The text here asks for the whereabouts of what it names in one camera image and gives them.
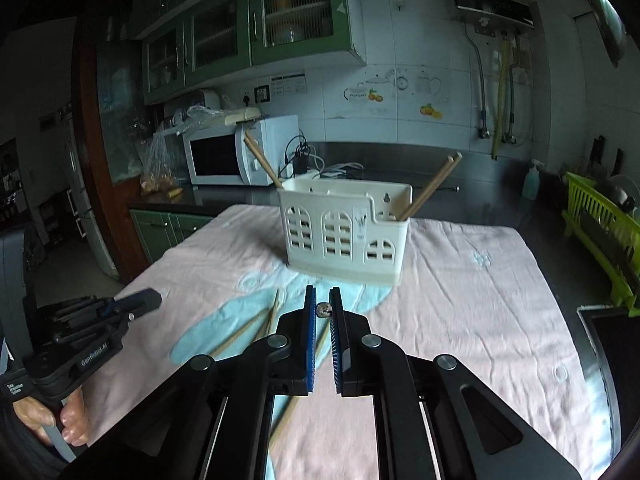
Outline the person left forearm sleeve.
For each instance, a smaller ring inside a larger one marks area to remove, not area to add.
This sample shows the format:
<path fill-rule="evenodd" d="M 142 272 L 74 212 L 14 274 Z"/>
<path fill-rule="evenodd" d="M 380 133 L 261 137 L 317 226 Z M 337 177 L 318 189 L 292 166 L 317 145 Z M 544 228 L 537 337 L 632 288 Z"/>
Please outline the person left forearm sleeve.
<path fill-rule="evenodd" d="M 37 431 L 51 425 L 47 408 L 28 408 L 23 422 L 10 404 L 1 405 L 1 465 L 17 479 L 55 479 L 66 463 Z"/>

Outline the person left hand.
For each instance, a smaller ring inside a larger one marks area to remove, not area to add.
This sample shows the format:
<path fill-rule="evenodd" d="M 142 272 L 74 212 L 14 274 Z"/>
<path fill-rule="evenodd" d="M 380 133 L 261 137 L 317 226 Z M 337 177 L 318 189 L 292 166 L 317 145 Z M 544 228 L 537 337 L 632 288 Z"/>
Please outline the person left hand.
<path fill-rule="evenodd" d="M 66 398 L 66 404 L 58 416 L 31 396 L 14 402 L 13 411 L 18 420 L 45 444 L 51 445 L 52 442 L 44 427 L 55 427 L 58 422 L 63 426 L 62 437 L 67 444 L 78 448 L 88 443 L 90 422 L 81 388 Z"/>

